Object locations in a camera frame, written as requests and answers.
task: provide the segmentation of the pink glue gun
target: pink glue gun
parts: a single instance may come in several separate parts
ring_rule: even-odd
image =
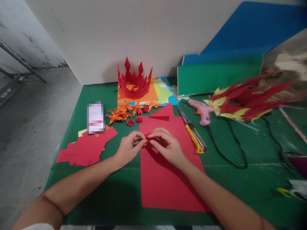
[[[208,106],[205,103],[193,99],[183,99],[186,100],[190,106],[199,108],[199,110],[201,111],[201,121],[199,122],[200,125],[206,126],[210,124],[209,113],[213,111],[213,108],[211,106]]]

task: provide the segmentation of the blurred card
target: blurred card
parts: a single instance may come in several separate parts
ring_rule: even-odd
[[[103,104],[97,101],[87,106],[87,134],[98,134],[106,130]]]

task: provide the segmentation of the table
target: table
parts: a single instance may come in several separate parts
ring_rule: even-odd
[[[169,78],[171,85],[177,84],[175,78]],[[191,97],[201,101],[202,96]],[[92,101],[103,101],[105,111],[116,107],[117,82],[83,86],[75,110],[65,132],[59,149],[65,149],[70,142],[77,140],[78,131],[86,128],[87,104]],[[207,144],[207,151],[201,155],[206,174],[237,197],[246,202],[274,226],[294,226],[302,224],[306,217],[306,203],[297,199],[286,198],[276,191],[278,187],[290,188],[288,179],[300,179],[295,172],[289,173],[278,158],[278,145],[272,140],[268,128],[262,119],[255,121],[259,132],[232,122],[234,132],[240,140],[249,163],[248,169],[241,170],[229,165],[215,150],[212,141],[198,124],[196,110],[184,102],[180,107],[196,127]],[[174,115],[179,112],[174,107]],[[306,109],[285,109],[303,132],[307,133]],[[243,160],[239,149],[225,120],[211,116],[211,130],[220,150],[237,164]],[[293,128],[286,122],[278,110],[273,111],[268,121],[274,135],[283,145],[285,151],[307,152],[306,144]],[[100,160],[115,154],[121,138],[133,130],[139,130],[139,124],[127,126],[115,122],[112,126],[118,135],[110,140]],[[82,166],[70,166],[68,162],[56,164],[51,172],[45,189],[48,189],[62,178],[83,169]],[[218,224],[212,213],[187,212],[143,208],[141,206],[140,155],[123,169],[113,173],[92,194],[82,201],[64,220],[70,225],[214,225]]]

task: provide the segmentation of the paper flame decoration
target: paper flame decoration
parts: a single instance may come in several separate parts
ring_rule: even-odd
[[[217,116],[234,118],[239,121],[253,121],[270,112],[272,108],[293,100],[293,98],[286,101],[269,100],[275,93],[290,87],[294,83],[293,80],[274,85],[264,93],[256,93],[259,89],[257,83],[270,75],[272,73],[252,78],[245,84],[239,85],[246,78],[244,77],[226,89],[220,90],[217,88],[210,100],[204,101],[213,107]],[[228,104],[230,99],[235,99],[238,103]]]
[[[137,75],[137,76],[136,76],[135,72],[133,72],[133,74],[131,74],[129,72],[130,63],[129,63],[128,57],[126,58],[125,67],[126,67],[126,74],[125,75],[122,74],[122,77],[120,77],[119,66],[117,64],[118,82],[119,82],[119,86],[120,86],[122,92],[128,98],[141,98],[141,97],[143,97],[145,94],[147,94],[149,92],[153,68],[151,68],[151,71],[150,71],[150,74],[149,74],[149,77],[148,77],[148,81],[147,81],[147,76],[144,78],[143,75],[142,75],[143,74],[142,62],[140,64],[140,66],[138,67],[139,75]],[[134,90],[134,88],[132,88],[131,90],[129,90],[126,87],[127,83],[131,83],[131,84],[135,85],[138,89]]]

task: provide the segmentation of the origami crown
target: origami crown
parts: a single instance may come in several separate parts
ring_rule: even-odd
[[[149,74],[149,77],[148,77],[148,81],[147,81],[147,76],[145,78],[142,76],[142,73],[143,73],[142,62],[140,64],[140,66],[138,67],[138,73],[139,74],[137,76],[136,76],[135,72],[133,72],[133,74],[131,74],[129,72],[130,63],[129,63],[128,57],[126,58],[125,67],[126,67],[126,74],[125,75],[122,74],[122,77],[120,77],[119,66],[117,64],[118,83],[119,83],[119,86],[120,86],[122,92],[128,98],[141,98],[141,97],[143,97],[145,94],[147,94],[149,92],[151,75],[153,73],[153,69],[151,68],[151,71],[150,71],[150,74]],[[135,85],[138,89],[134,90],[134,87],[133,87],[131,90],[129,90],[126,87],[127,83],[131,83],[131,84]]]

